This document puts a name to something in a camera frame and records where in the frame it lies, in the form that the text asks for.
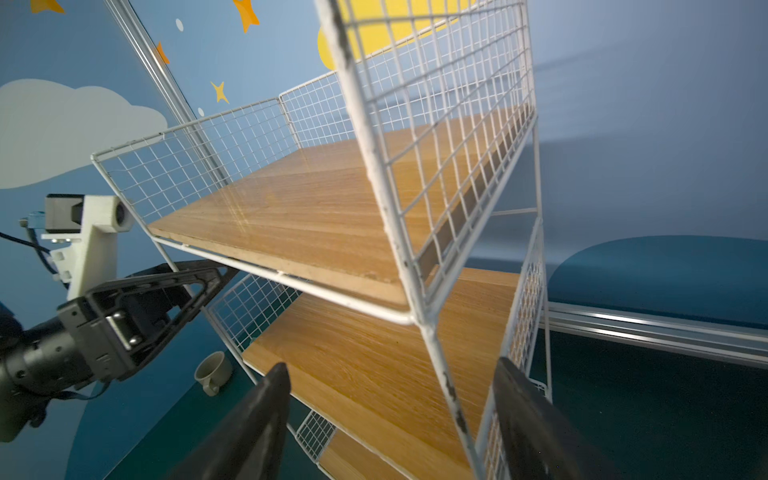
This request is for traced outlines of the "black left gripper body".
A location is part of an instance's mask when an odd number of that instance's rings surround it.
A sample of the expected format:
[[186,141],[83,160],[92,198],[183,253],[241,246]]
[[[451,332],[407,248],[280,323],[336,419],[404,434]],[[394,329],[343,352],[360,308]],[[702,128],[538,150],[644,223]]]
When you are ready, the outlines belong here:
[[100,381],[123,381],[151,362],[196,315],[196,266],[156,266],[98,285],[59,306],[57,319]]

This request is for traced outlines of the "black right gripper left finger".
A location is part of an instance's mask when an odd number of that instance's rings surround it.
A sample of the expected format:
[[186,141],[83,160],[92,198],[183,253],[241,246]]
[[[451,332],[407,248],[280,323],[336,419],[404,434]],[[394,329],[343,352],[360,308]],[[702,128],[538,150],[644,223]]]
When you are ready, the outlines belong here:
[[276,479],[287,435],[291,381],[275,364],[167,475],[169,479]]

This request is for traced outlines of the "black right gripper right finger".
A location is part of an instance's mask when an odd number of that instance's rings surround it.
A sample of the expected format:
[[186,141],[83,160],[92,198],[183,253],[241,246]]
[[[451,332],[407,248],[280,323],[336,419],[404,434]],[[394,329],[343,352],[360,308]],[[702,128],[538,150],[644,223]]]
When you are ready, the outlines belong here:
[[621,477],[508,358],[501,357],[496,364],[493,394],[509,478]]

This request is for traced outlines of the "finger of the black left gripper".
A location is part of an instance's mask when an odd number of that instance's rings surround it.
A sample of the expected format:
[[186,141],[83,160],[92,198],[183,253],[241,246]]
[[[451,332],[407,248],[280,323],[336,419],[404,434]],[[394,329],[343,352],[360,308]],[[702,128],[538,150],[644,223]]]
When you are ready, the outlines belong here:
[[86,360],[94,372],[138,372],[237,274],[210,260],[159,265],[86,294]]

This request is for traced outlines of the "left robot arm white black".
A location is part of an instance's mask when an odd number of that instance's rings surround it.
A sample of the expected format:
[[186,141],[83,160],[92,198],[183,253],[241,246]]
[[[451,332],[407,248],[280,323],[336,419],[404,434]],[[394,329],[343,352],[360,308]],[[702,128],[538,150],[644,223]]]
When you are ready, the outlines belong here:
[[1,440],[39,427],[52,400],[125,381],[149,365],[238,274],[210,260],[157,265],[101,283],[25,330],[1,315]]

